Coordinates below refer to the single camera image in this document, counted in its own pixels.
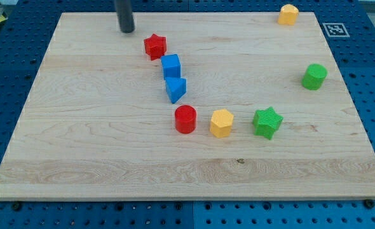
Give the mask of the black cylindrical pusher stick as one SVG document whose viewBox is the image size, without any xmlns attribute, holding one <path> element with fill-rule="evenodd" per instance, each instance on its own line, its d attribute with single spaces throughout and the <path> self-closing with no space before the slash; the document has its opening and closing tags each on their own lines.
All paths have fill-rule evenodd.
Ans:
<svg viewBox="0 0 375 229">
<path fill-rule="evenodd" d="M 114 0 L 120 31 L 126 34 L 135 30 L 131 0 Z"/>
</svg>

